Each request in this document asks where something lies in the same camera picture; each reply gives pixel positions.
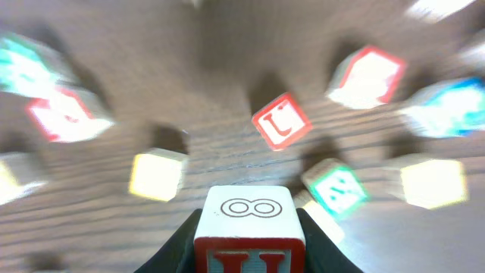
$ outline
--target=block face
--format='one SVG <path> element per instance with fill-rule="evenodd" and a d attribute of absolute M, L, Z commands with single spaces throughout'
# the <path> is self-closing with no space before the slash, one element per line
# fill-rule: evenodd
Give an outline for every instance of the block face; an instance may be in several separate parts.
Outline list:
<path fill-rule="evenodd" d="M 289 93 L 256 113 L 252 123 L 273 150 L 286 148 L 312 129 L 310 120 Z"/>
<path fill-rule="evenodd" d="M 33 155 L 0 154 L 0 205 L 27 196 L 47 183 L 47 176 Z"/>
<path fill-rule="evenodd" d="M 485 86 L 478 78 L 438 83 L 419 91 L 400 111 L 422 137 L 465 137 L 485 128 Z"/>
<path fill-rule="evenodd" d="M 354 109 L 389 103 L 405 67 L 402 59 L 368 46 L 350 55 L 339 66 L 328 96 Z"/>
<path fill-rule="evenodd" d="M 174 154 L 178 154 L 179 159 L 170 157 Z M 165 202 L 173 199 L 182 184 L 187 160 L 187 155 L 163 149 L 137 155 L 133 161 L 130 192 Z"/>
<path fill-rule="evenodd" d="M 45 66 L 35 46 L 16 37 L 0 39 L 1 90 L 39 98 L 54 90 L 55 77 Z"/>
<path fill-rule="evenodd" d="M 64 88 L 49 99 L 34 99 L 26 112 L 49 142 L 90 140 L 113 124 L 96 118 L 75 92 Z"/>
<path fill-rule="evenodd" d="M 337 166 L 310 184 L 313 197 L 336 218 L 344 217 L 368 197 L 352 169 Z"/>
<path fill-rule="evenodd" d="M 197 272 L 278 273 L 304 268 L 305 235 L 285 187 L 212 187 L 194 247 Z M 225 259 L 231 265 L 225 265 Z"/>
<path fill-rule="evenodd" d="M 402 186 L 406 201 L 435 209 L 468 200 L 462 164 L 453 160 L 432 160 L 403 168 Z"/>
<path fill-rule="evenodd" d="M 399 174 L 399 181 L 391 177 L 391 193 L 402 193 L 396 196 L 409 204 L 435 209 L 468 200 L 465 171 L 458 161 L 411 154 L 390 160 L 386 170 Z"/>

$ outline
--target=table surface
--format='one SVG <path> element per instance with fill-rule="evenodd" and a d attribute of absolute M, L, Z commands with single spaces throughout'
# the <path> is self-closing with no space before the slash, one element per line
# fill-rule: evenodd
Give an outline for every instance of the table surface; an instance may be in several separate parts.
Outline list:
<path fill-rule="evenodd" d="M 133 271 L 203 206 L 209 187 L 296 193 L 299 175 L 329 157 L 352 166 L 372 197 L 339 223 L 341 250 L 364 271 L 483 271 L 485 133 L 417 138 L 394 113 L 423 86 L 473 74 L 455 53 L 485 27 L 485 2 L 434 25 L 403 17 L 411 3 L 220 0 L 196 10 L 178 0 L 3 1 L 0 18 L 64 52 L 118 123 L 96 140 L 47 143 L 22 111 L 29 99 L 2 94 L 2 149 L 36 151 L 52 181 L 0 207 L 0 271 L 42 263 Z M 367 43 L 409 68 L 394 103 L 353 111 L 324 91 L 336 64 Z M 314 129 L 272 152 L 251 116 L 287 90 Z M 133 157 L 153 141 L 190 154 L 184 188 L 169 203 L 127 193 Z M 386 194 L 383 161 L 409 152 L 462 161 L 470 201 L 427 211 Z"/>

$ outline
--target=alphabet block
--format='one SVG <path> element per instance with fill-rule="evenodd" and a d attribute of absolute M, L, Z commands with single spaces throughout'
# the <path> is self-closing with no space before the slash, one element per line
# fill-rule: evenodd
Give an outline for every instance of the alphabet block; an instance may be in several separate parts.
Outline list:
<path fill-rule="evenodd" d="M 305 267 L 305 235 L 285 187 L 212 187 L 194 247 L 198 273 L 303 273 Z"/>
<path fill-rule="evenodd" d="M 0 155 L 0 205 L 27 196 L 47 183 L 35 156 L 26 152 Z"/>
<path fill-rule="evenodd" d="M 302 181 L 335 218 L 348 215 L 368 197 L 353 170 L 334 158 L 325 159 L 306 171 Z"/>
<path fill-rule="evenodd" d="M 257 112 L 252 123 L 274 150 L 282 150 L 312 129 L 310 120 L 289 93 Z"/>
<path fill-rule="evenodd" d="M 405 13 L 406 16 L 425 23 L 435 24 L 446 17 L 458 12 L 475 0 L 455 0 L 442 2 L 436 0 L 418 0 Z"/>
<path fill-rule="evenodd" d="M 188 155 L 153 148 L 135 156 L 130 193 L 168 202 L 182 188 Z"/>
<path fill-rule="evenodd" d="M 389 103 L 404 74 L 405 62 L 373 46 L 346 58 L 330 81 L 328 97 L 352 109 Z"/>
<path fill-rule="evenodd" d="M 56 86 L 48 99 L 34 99 L 26 112 L 49 142 L 96 138 L 114 125 L 98 97 L 79 87 Z"/>
<path fill-rule="evenodd" d="M 332 216 L 307 191 L 302 190 L 293 197 L 295 206 L 304 209 L 320 229 L 338 245 L 345 234 L 342 228 L 333 220 Z"/>
<path fill-rule="evenodd" d="M 485 86 L 480 78 L 449 80 L 419 90 L 399 111 L 420 137 L 465 137 L 485 130 Z"/>
<path fill-rule="evenodd" d="M 436 209 L 468 200 L 461 162 L 411 154 L 390 159 L 385 167 L 388 191 L 407 203 Z"/>
<path fill-rule="evenodd" d="M 61 82 L 78 83 L 64 57 L 14 33 L 0 35 L 0 90 L 47 99 Z"/>

